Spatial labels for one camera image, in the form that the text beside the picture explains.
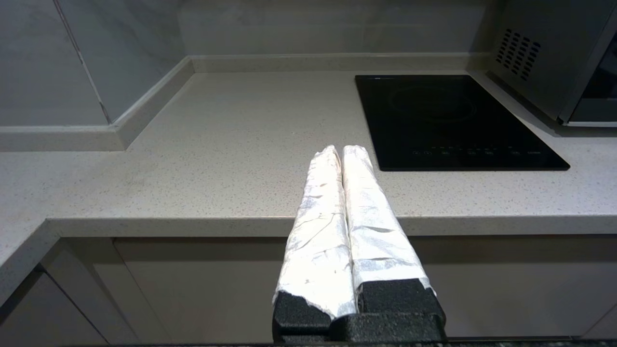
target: kitchen cabinet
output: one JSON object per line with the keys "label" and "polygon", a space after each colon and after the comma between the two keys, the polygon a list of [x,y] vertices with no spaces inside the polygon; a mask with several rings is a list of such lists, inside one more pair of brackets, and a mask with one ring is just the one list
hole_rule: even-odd
{"label": "kitchen cabinet", "polygon": [[617,338],[617,304],[589,329],[583,338]]}
{"label": "kitchen cabinet", "polygon": [[107,345],[86,317],[44,272],[33,272],[0,308],[5,347]]}
{"label": "kitchen cabinet", "polygon": [[40,264],[110,344],[139,343],[105,286],[88,269],[94,263],[80,260],[69,242],[59,240]]}
{"label": "kitchen cabinet", "polygon": [[[581,336],[617,303],[610,236],[412,238],[450,337]],[[172,341],[271,341],[284,238],[114,243]]]}
{"label": "kitchen cabinet", "polygon": [[271,342],[284,238],[114,243],[175,343]]}

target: aluminum foil wrapping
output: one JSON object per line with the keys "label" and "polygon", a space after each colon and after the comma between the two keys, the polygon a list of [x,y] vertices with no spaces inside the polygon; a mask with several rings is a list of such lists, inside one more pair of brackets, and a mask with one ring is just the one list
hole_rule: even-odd
{"label": "aluminum foil wrapping", "polygon": [[310,162],[276,286],[335,319],[356,312],[341,162],[334,146]]}
{"label": "aluminum foil wrapping", "polygon": [[377,184],[364,147],[345,146],[343,181],[354,290],[363,282],[411,278],[419,278],[430,288],[416,252]]}

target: white quartz countertop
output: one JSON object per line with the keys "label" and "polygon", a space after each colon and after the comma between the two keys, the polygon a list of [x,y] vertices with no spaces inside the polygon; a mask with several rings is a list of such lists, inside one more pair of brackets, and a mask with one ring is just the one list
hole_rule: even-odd
{"label": "white quartz countertop", "polygon": [[[125,152],[0,153],[0,303],[63,236],[287,236],[315,152],[377,168],[354,84],[377,73],[406,72],[197,73]],[[547,125],[471,74],[572,168],[376,169],[408,235],[614,233],[617,132]]]}

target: microwave oven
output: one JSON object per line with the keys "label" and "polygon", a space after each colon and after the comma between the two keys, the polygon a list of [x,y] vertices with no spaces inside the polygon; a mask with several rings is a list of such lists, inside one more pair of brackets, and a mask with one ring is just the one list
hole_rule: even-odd
{"label": "microwave oven", "polygon": [[617,0],[510,0],[489,71],[572,127],[617,127]]}

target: tile grout line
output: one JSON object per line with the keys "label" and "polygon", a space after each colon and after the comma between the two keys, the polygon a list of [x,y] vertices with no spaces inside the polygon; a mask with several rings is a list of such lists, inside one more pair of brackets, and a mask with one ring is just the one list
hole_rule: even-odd
{"label": "tile grout line", "polygon": [[103,100],[101,99],[99,90],[96,89],[96,85],[94,84],[94,80],[92,79],[92,75],[90,74],[90,70],[88,70],[88,66],[86,65],[86,62],[83,60],[83,56],[81,55],[81,51],[79,49],[79,46],[77,45],[77,41],[75,40],[75,37],[73,36],[73,32],[71,31],[71,28],[68,25],[66,17],[64,17],[64,13],[62,12],[62,8],[60,7],[60,3],[58,1],[59,0],[54,0],[54,5],[56,6],[56,10],[58,11],[58,14],[60,15],[62,24],[64,25],[64,28],[67,31],[68,39],[73,44],[73,48],[75,48],[75,52],[77,52],[77,57],[79,58],[81,66],[83,66],[83,69],[85,70],[86,75],[88,76],[88,81],[90,82],[90,86],[92,86],[92,89],[94,90],[94,94],[96,95],[96,98],[99,101],[99,105],[101,106],[101,110],[103,111],[103,116],[105,116],[105,120],[107,121],[107,124],[110,125],[112,123],[111,118],[109,117],[109,114],[107,113],[107,109],[105,108],[105,105],[103,105]]}

